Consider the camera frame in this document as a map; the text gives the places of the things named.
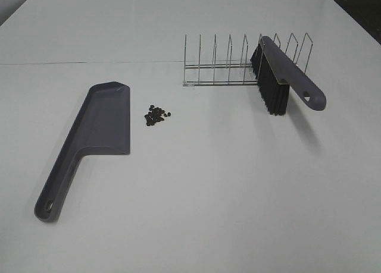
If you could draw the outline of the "pile of coffee beans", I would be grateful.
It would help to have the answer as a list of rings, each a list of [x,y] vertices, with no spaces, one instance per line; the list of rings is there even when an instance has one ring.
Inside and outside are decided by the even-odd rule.
[[[147,126],[153,126],[156,123],[164,121],[165,118],[170,117],[171,112],[166,112],[164,109],[155,105],[150,105],[147,114],[144,115]]]

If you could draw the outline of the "grey plastic dustpan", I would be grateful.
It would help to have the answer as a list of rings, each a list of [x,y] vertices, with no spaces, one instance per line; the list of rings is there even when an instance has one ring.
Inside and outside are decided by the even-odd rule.
[[[116,81],[92,86],[36,201],[37,219],[58,220],[83,157],[128,155],[130,129],[130,87]]]

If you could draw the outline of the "grey brush black bristles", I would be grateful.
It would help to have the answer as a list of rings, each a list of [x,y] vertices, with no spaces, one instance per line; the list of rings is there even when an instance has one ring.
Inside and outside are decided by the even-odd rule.
[[[285,115],[289,89],[310,109],[322,111],[326,96],[268,36],[263,36],[251,57],[260,95],[271,115]]]

